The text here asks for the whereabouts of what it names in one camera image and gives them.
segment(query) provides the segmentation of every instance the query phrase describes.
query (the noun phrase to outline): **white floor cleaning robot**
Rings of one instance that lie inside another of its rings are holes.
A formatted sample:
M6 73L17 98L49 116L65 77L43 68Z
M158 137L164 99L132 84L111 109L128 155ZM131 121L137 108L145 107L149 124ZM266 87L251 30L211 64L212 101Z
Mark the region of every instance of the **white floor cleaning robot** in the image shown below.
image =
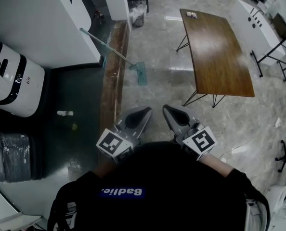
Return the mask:
M33 115L44 77L42 67L0 43L0 109L20 117Z

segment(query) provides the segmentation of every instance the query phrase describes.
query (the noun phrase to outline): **black metal stand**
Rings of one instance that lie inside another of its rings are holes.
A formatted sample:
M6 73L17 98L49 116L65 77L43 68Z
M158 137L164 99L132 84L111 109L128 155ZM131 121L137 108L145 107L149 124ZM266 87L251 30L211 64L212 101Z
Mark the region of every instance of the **black metal stand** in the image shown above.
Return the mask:
M178 52L180 49L182 49L182 48L184 48L184 47L186 47L186 46L189 45L189 43L186 43L186 44L184 44L183 46L181 46L186 37L187 37L187 35L183 38L183 40L182 40L182 42L180 43L179 47L177 48L176 52Z
M262 71L261 71L261 69L260 69L260 63L261 63L266 57L269 57L269 58L272 58L272 59L276 60L277 63L280 64L280 67L281 67L281 70L282 70L282 73L283 73L283 76L284 76L284 80L283 80L283 81L286 82L286 75L285 75L285 73L284 73L284 71L286 70L286 67L283 68L282 65L281 65L281 63L286 64L286 62L283 62L283 61L281 61L281 60L279 60L279 59L277 59L277 58L275 58L275 57L270 56L270 54L273 53L280 45L282 45L282 44L284 43L284 41L286 41L286 37L284 37L273 49L271 49L266 55L264 55L264 56L263 56L261 59L259 59L259 60L257 60L257 57L256 57L256 55L254 54L254 51L251 51L251 52L250 52L250 55L253 56L255 62L257 63L257 66L258 66L258 68L259 68L260 77L263 77L263 73L262 73Z
M195 99L195 100L189 102L189 101L190 101L194 96L196 96L196 95L197 95L197 91L195 90L194 93L192 93L192 95L190 96L190 98L188 98L188 100L183 104L183 106L185 107L185 106L187 106L187 105L189 105L189 104L191 104L191 103L193 103L193 102L195 102L195 101L197 101L197 100L199 100L199 99L201 99L201 98L204 98L204 97L207 96L208 94L205 94L205 95L203 95L202 97L199 97L199 98L197 98L197 99Z
M199 97L199 98L197 98L197 99L195 99L195 100L193 100L193 101L190 102L190 100L191 100L192 98L194 98L194 96L196 96L196 95L197 95L197 91L195 90L194 93L192 93L191 96L187 99L187 101L183 104L183 106L185 107L185 106L187 106L187 105L189 105L189 104L191 104L191 103L193 103L193 102L195 102L195 101L197 101L197 100L199 100L199 99L201 99L201 98L204 98L204 97L207 96L208 94L204 94L203 96L201 96L201 97ZM213 98L213 105L212 105L212 107L215 108L215 107L220 103L220 101L221 101L224 97L225 97L225 95L216 103L216 101L217 101L217 95L216 95L216 97L215 97L215 95L212 95L212 98Z

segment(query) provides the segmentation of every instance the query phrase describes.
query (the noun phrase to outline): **gray tiled floor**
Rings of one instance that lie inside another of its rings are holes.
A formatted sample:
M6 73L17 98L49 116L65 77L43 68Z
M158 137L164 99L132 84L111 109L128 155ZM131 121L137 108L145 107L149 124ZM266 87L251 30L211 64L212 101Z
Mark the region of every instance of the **gray tiled floor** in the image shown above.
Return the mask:
M254 61L245 47L243 36L234 26L229 11L236 0L150 0L150 13L144 26L134 28L130 35L128 57L145 61L148 85L137 85L135 71L126 70L122 111L146 105L153 108L153 118L142 137L147 141L168 141L173 138L163 115L164 104L182 104L195 90L195 80L189 48L176 49L185 35L181 21L166 20L165 16L180 17L180 8L188 8L227 18L242 47L251 74L255 98L228 96L212 109L212 96L191 105L206 126L210 126L219 145L214 150L232 166L247 173L262 192L279 180L274 161L282 154L280 140L286 141L286 83L279 66L263 66L259 78ZM275 128L277 118L281 127Z

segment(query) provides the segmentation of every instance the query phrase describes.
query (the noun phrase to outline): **black office chair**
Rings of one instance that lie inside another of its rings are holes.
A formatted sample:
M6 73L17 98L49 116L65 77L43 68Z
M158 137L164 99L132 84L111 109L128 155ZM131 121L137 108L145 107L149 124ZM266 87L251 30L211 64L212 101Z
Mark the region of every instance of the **black office chair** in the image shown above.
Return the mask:
M284 156L281 158L278 158L278 157L275 158L276 161L283 161L282 168L278 170L279 173L282 172L282 170L286 164L286 144L284 143L283 140L281 140L281 143L283 144Z

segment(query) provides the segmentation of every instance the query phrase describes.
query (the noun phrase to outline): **mop head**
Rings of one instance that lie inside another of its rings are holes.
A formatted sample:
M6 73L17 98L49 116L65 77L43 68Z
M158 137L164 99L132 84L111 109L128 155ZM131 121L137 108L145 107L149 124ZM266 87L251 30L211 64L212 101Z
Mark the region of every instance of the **mop head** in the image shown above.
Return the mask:
M129 67L129 69L134 69L134 68L137 70L139 86L146 86L147 81L146 81L145 63L138 62L134 66Z

